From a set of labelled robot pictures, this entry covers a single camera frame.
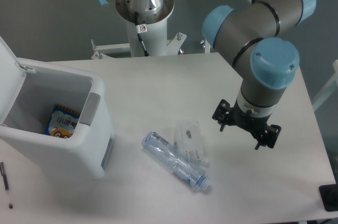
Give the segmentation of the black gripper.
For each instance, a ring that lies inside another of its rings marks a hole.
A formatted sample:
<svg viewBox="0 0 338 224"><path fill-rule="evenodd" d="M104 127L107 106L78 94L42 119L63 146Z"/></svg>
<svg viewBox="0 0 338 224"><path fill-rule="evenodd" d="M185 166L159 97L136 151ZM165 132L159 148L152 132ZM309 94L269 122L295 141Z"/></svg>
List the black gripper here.
<svg viewBox="0 0 338 224"><path fill-rule="evenodd" d="M255 149L259 147L267 146L274 148L281 126L268 125L267 120L270 115L265 117L254 117L252 111L243 112L238 105L231 107L230 104L221 99L217 108L215 109L212 119L217 121L220 125L220 131L222 132L226 126L238 126L247 132L250 132L252 136L257 140Z"/></svg>

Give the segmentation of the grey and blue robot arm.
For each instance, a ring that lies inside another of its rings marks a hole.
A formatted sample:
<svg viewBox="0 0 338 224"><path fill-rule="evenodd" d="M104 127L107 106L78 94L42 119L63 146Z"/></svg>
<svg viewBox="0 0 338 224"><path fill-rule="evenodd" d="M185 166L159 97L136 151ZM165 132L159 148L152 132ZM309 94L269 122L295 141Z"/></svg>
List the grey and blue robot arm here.
<svg viewBox="0 0 338 224"><path fill-rule="evenodd" d="M116 3L130 26L132 56L168 54L166 32L156 34L150 26L166 20L173 0L98 1ZM235 104L221 100L212 118L221 127L238 126L249 132L258 146L273 148L281 127L267 122L299 65L297 49L278 35L311 16L316 0L248 1L250 7L242 12L227 5L217 7L202 24L205 40L242 78Z"/></svg>

